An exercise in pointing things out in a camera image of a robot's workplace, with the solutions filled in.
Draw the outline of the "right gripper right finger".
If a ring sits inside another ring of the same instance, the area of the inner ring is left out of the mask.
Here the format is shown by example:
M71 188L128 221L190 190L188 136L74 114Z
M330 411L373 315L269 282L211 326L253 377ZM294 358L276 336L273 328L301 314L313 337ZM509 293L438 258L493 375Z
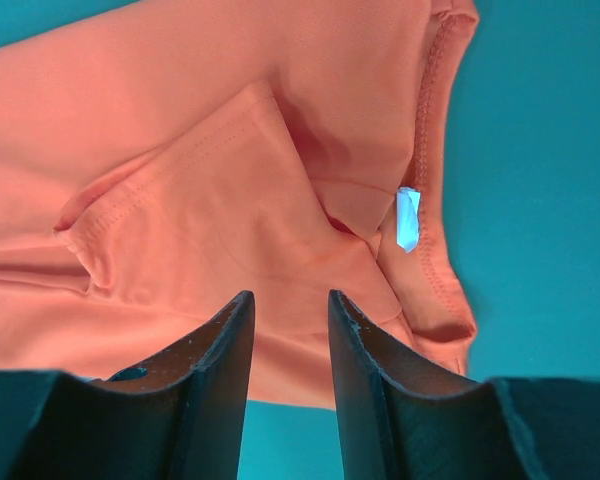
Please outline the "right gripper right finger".
M338 290L328 324L346 478L600 479L600 380L469 380Z

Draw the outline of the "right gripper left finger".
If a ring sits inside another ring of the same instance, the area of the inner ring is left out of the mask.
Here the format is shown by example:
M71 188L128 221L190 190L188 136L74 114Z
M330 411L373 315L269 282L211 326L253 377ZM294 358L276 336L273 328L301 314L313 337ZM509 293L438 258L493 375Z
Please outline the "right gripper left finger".
M107 380L0 370L0 479L233 479L255 331L243 291Z

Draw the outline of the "orange t-shirt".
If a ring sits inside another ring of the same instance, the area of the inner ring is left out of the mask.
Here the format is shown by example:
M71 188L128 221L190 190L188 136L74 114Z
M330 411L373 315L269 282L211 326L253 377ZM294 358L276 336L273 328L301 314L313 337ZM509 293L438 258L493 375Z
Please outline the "orange t-shirt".
M457 374L470 1L142 1L0 48L0 368L106 378L255 296L253 400L332 408L343 291Z

